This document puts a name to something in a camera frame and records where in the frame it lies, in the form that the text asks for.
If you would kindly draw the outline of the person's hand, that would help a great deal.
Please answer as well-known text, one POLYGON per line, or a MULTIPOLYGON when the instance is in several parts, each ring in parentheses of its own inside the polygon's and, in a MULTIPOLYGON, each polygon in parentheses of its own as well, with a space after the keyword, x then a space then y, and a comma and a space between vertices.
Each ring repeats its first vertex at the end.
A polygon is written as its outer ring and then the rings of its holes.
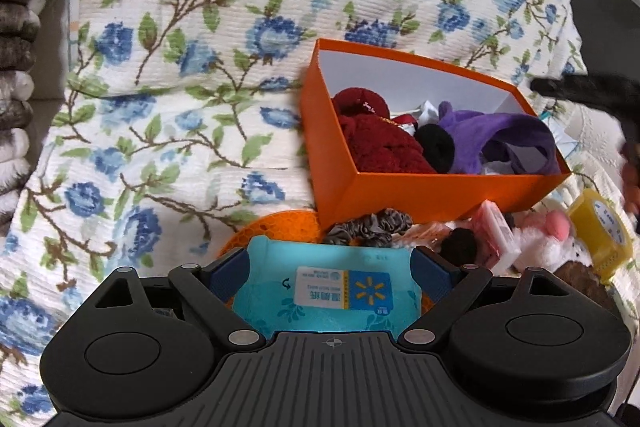
POLYGON ((627 143, 620 148, 620 155, 624 158, 620 176, 622 177, 624 208, 628 213, 632 213, 638 217, 640 206, 639 171, 629 160, 630 151, 631 148, 627 143))

